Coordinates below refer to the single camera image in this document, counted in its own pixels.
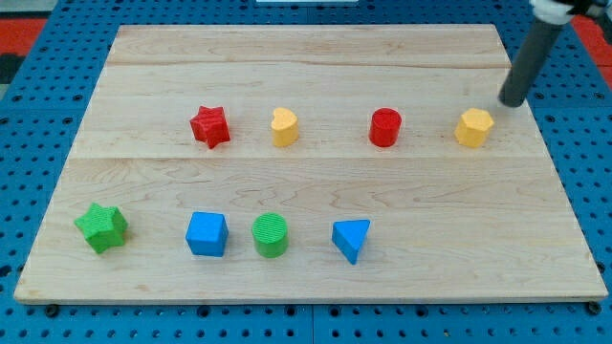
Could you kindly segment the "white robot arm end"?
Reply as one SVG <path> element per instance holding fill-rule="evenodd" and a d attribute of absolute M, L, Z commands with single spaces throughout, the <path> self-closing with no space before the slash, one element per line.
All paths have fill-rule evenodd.
<path fill-rule="evenodd" d="M 611 20 L 611 0 L 530 0 L 534 16 L 548 24 L 562 26 L 575 16 Z"/>

